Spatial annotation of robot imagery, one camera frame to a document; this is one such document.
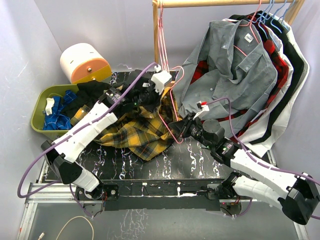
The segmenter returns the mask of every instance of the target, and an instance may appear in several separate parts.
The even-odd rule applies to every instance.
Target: yellow plaid shirt
[[[176,120],[169,90],[169,87],[164,89],[161,105],[156,112],[151,113],[140,106],[139,112],[125,114],[116,123],[106,128],[95,141],[104,146],[129,148],[145,161],[162,153],[173,143],[173,138],[158,114],[167,124]],[[174,104],[175,109],[178,109],[176,101]],[[70,123],[73,126],[76,125],[89,111],[89,107],[83,106]]]

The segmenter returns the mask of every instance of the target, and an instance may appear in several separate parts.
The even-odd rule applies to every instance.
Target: wooden rod
[[[296,16],[298,15],[302,5],[304,4],[305,0],[299,0],[299,1],[295,1],[295,3],[291,3],[290,4],[290,9],[288,10],[288,12],[285,15],[284,20],[291,25],[294,20],[296,19]]]
[[[274,0],[275,4],[292,3],[294,0]],[[208,7],[208,6],[232,6],[232,5],[257,5],[260,0],[163,0],[164,8],[188,8],[188,7]],[[270,0],[262,0],[262,4],[269,4]]]
[[[159,51],[158,51],[158,0],[152,1],[153,8],[153,46],[154,46],[154,61],[159,63]]]

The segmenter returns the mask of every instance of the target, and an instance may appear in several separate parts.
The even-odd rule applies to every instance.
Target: black garment
[[[61,111],[61,114],[70,119],[73,118],[77,111],[84,105],[92,109],[99,97],[104,94],[104,90],[110,88],[110,84],[100,81],[89,81],[78,83],[77,87],[79,88],[79,91],[76,93],[77,98]]]
[[[259,11],[256,15],[258,18],[263,12]],[[232,15],[229,17],[233,20],[243,20],[246,19],[248,16],[244,15]],[[267,129],[262,137],[259,139],[256,139],[254,141],[251,141],[251,144],[259,144],[267,140],[271,136],[272,126],[283,111],[283,109],[286,107],[288,102],[290,101],[292,95],[294,94],[297,84],[300,81],[301,75],[303,73],[305,63],[298,55],[297,51],[295,50],[294,46],[289,42],[289,39],[287,37],[287,30],[281,25],[280,22],[277,20],[273,20],[272,23],[277,26],[282,33],[280,33],[274,26],[271,25],[271,20],[266,21],[265,25],[268,26],[272,31],[279,37],[279,39],[283,43],[283,53],[287,56],[287,58],[290,60],[290,63],[293,67],[293,74],[292,74],[292,80],[289,88],[287,89],[286,93],[284,94],[282,100],[277,104],[277,106],[271,111],[268,121]]]

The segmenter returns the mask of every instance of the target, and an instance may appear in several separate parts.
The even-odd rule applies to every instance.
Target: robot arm
[[[278,168],[253,156],[253,161],[240,145],[225,138],[225,130],[215,119],[203,124],[199,115],[203,114],[206,104],[198,103],[200,113],[189,113],[183,120],[172,122],[169,126],[182,138],[193,137],[211,152],[219,163],[250,175],[248,178],[232,172],[216,189],[218,195],[227,198],[247,196],[266,202],[282,210],[294,222],[306,225],[320,201],[316,184],[304,177],[277,171]]]
[[[94,140],[104,129],[114,124],[124,114],[131,112],[139,106],[149,111],[154,111],[160,105],[161,95],[165,86],[171,82],[172,76],[166,71],[159,71],[152,76],[143,75],[136,85],[128,92],[121,102],[99,121],[93,122],[115,104],[122,92],[128,88],[133,79],[141,72],[136,70],[129,76],[127,82],[123,82],[121,91],[109,86],[109,89],[99,98],[91,111],[69,130],[65,135],[53,141],[45,141],[41,148],[46,150],[66,138],[65,142],[57,145],[45,155],[45,159],[54,173],[61,179],[63,184],[75,184],[83,188],[93,198],[97,199],[102,194],[103,184],[97,176],[79,165],[76,160],[85,147]],[[77,134],[76,130],[90,123]]]

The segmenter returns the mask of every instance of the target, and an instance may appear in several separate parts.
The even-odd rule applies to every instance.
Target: plastic bin
[[[76,84],[55,85],[48,87],[40,94],[32,113],[31,127],[36,132],[44,134],[51,140],[56,140],[57,138],[63,136],[68,132],[68,130],[42,130],[45,124],[46,113],[43,113],[43,111],[46,109],[47,98],[52,98],[53,96],[63,97],[67,90],[77,93],[79,88]]]

